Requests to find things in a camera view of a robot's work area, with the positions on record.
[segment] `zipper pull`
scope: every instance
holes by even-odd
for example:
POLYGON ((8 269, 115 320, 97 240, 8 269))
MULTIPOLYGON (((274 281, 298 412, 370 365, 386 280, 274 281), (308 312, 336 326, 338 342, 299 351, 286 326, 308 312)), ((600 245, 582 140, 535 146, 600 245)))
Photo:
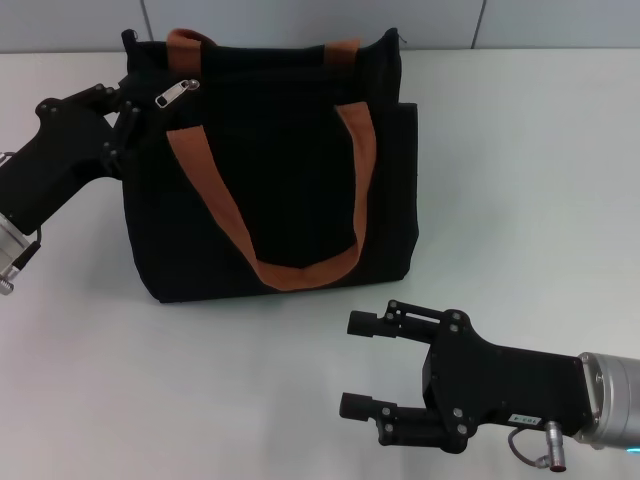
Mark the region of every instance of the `zipper pull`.
POLYGON ((157 96, 156 105, 160 108, 165 108, 187 90, 197 90, 198 88, 200 88, 200 82, 197 80, 182 80, 162 95, 157 96))

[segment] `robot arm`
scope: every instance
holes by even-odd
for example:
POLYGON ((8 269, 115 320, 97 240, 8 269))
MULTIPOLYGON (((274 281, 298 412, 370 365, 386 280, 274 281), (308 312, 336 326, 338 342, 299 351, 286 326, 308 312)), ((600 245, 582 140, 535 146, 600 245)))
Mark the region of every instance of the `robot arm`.
POLYGON ((509 444, 518 458, 554 472, 566 469, 563 435, 595 448, 640 446, 638 360, 501 347, 483 340, 464 312, 394 300, 382 318, 352 312, 347 333, 431 345, 422 368, 425 409, 343 394, 340 416, 373 418, 381 445, 462 453, 480 425, 494 423, 515 428, 509 444), (548 455, 532 461, 517 452, 513 436, 523 429, 545 431, 548 455))
POLYGON ((96 85, 36 108, 40 129, 19 152, 0 154, 0 293, 40 248, 41 225, 84 185, 119 177, 119 158, 140 110, 96 85), (114 127, 104 116, 119 111, 114 127), (30 242, 26 236, 37 232, 30 242))

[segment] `metal cylinder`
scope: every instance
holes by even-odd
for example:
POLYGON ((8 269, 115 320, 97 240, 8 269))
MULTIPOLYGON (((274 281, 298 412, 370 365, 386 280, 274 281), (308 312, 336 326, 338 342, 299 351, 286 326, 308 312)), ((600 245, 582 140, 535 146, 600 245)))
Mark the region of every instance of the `metal cylinder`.
POLYGON ((549 447, 549 470, 552 472, 564 472, 567 469, 567 465, 564 461, 560 425, 557 422, 547 422, 544 429, 547 433, 547 446, 549 447))
POLYGON ((640 447, 640 360, 583 353, 592 418, 576 439, 594 447, 640 447))
POLYGON ((0 214, 0 277, 5 276, 11 264, 29 246, 22 232, 0 214))

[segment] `bag handle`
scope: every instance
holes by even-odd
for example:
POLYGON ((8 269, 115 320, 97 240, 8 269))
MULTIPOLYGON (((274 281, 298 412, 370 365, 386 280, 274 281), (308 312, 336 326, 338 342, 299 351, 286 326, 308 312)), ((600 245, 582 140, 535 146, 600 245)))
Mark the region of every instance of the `bag handle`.
MULTIPOLYGON (((175 73, 201 75, 201 45, 216 43, 201 33, 186 28, 176 28, 167 37, 167 60, 169 69, 175 73)), ((360 48, 360 40, 344 40, 331 42, 324 46, 324 63, 326 65, 353 65, 360 48)))
POLYGON ((305 268, 258 260, 238 205, 216 167, 202 125, 167 132, 180 166, 218 226, 240 250, 262 283, 276 290, 292 291, 328 285, 348 274, 360 260, 367 231, 367 197, 376 162, 375 130, 366 102, 341 105, 336 109, 353 143, 356 183, 353 230, 356 242, 335 257, 305 268))

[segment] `table surface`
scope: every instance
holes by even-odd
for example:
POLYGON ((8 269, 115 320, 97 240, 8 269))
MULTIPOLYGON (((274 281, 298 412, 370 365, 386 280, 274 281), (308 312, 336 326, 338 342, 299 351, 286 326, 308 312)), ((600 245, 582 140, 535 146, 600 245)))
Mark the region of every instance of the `table surface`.
MULTIPOLYGON (((640 50, 403 53, 419 105, 420 240, 388 285, 162 306, 143 287, 120 185, 85 187, 0 298, 0 477, 539 479, 483 426, 460 456, 383 448, 342 392, 421 406, 423 345, 348 336, 396 298, 466 311, 486 339, 640 357, 640 50)), ((0 150, 36 104, 125 74, 117 53, 0 56, 0 150)), ((518 444, 530 457, 543 435, 518 444)), ((565 479, 640 476, 566 442, 565 479)))

